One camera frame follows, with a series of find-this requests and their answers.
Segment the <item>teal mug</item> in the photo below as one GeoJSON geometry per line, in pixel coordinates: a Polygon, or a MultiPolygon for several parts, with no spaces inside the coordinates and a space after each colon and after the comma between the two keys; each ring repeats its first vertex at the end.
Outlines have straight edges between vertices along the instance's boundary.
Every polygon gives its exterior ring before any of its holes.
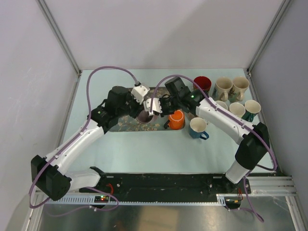
{"type": "Polygon", "coordinates": [[[246,112],[242,119],[252,122],[255,116],[261,111],[261,105],[254,100],[247,100],[244,105],[246,112]]]}

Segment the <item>orange mug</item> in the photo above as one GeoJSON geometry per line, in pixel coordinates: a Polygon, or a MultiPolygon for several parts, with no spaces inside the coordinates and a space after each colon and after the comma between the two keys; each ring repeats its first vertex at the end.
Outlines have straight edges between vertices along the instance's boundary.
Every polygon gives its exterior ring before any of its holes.
{"type": "Polygon", "coordinates": [[[164,129],[171,128],[173,130],[179,130],[183,127],[184,120],[184,113],[181,110],[177,110],[174,114],[168,116],[168,120],[164,124],[164,129]]]}

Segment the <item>red wire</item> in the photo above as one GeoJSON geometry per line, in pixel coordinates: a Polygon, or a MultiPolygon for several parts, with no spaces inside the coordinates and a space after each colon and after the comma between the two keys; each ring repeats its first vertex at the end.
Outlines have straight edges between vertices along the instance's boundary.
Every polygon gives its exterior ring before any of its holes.
{"type": "Polygon", "coordinates": [[[111,188],[110,194],[111,194],[111,195],[114,194],[114,188],[113,188],[113,186],[112,186],[110,183],[107,184],[106,186],[109,186],[109,187],[111,188]]]}
{"type": "Polygon", "coordinates": [[[243,198],[243,195],[242,195],[242,190],[241,190],[241,188],[239,188],[239,195],[241,195],[241,201],[242,201],[244,198],[243,198]]]}

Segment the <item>red mug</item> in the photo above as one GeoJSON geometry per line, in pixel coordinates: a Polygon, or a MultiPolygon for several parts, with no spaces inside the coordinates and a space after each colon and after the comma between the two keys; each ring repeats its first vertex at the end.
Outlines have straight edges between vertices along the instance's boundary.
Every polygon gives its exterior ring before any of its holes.
{"type": "Polygon", "coordinates": [[[205,76],[199,76],[193,80],[203,91],[208,93],[211,89],[212,82],[208,77],[205,76]]]}

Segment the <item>white mug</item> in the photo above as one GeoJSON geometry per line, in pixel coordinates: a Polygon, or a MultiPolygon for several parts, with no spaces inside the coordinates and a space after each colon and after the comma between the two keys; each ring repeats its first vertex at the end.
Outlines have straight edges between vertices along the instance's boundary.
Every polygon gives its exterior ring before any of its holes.
{"type": "Polygon", "coordinates": [[[215,83],[213,99],[226,102],[228,100],[229,91],[232,88],[232,81],[227,77],[220,77],[215,83]]]}
{"type": "Polygon", "coordinates": [[[225,102],[223,102],[223,101],[219,101],[219,100],[216,100],[215,101],[219,106],[222,106],[224,109],[228,109],[228,106],[226,105],[226,103],[225,102]]]}
{"type": "Polygon", "coordinates": [[[243,101],[244,93],[249,88],[249,81],[245,77],[235,77],[232,89],[229,92],[229,101],[243,101]]]}
{"type": "Polygon", "coordinates": [[[229,106],[229,111],[239,117],[239,118],[242,118],[242,116],[245,114],[246,110],[245,110],[245,107],[244,105],[236,102],[236,103],[231,103],[230,106],[229,106]]]}

